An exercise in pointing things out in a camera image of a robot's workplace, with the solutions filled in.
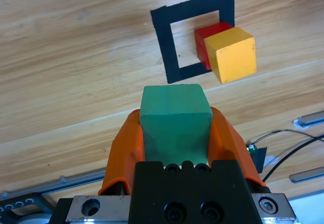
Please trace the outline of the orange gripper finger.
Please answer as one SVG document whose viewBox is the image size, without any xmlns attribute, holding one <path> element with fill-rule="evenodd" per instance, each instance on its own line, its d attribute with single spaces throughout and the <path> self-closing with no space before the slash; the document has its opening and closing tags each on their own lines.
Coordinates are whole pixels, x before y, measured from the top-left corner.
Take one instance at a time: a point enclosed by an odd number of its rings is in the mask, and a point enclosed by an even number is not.
<svg viewBox="0 0 324 224">
<path fill-rule="evenodd" d="M 116 195 L 121 187 L 125 195 L 133 188 L 135 165 L 145 161 L 143 131 L 140 125 L 140 110 L 129 114 L 112 142 L 105 176 L 99 195 Z"/>
<path fill-rule="evenodd" d="M 218 192 L 230 192 L 238 184 L 240 189 L 252 193 L 269 193 L 270 189 L 260 179 L 246 145 L 225 116 L 212 107 L 213 120 L 207 159 L 215 179 L 211 186 Z"/>
</svg>

